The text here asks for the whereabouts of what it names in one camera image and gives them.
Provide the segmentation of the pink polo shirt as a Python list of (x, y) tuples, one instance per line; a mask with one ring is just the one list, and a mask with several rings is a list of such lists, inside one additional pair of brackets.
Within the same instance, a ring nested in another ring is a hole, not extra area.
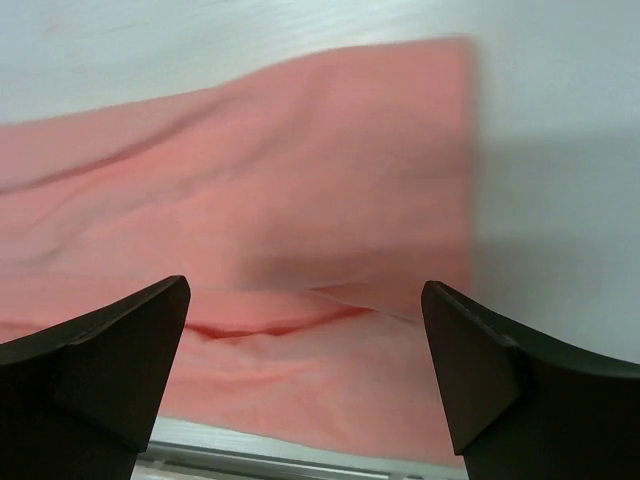
[(2, 339), (181, 274), (164, 416), (458, 466), (420, 296), (469, 282), (473, 77), (420, 40), (3, 126)]

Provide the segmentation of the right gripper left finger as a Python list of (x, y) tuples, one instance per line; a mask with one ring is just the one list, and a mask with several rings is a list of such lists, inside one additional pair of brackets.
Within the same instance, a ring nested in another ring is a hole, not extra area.
[(170, 276), (1, 346), (1, 476), (130, 478), (146, 451), (191, 298)]

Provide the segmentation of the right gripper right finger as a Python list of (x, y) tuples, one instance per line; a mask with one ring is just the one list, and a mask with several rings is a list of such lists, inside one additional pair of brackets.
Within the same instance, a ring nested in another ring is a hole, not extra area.
[(469, 478), (638, 478), (638, 365), (565, 343), (442, 282), (427, 282), (421, 301)]

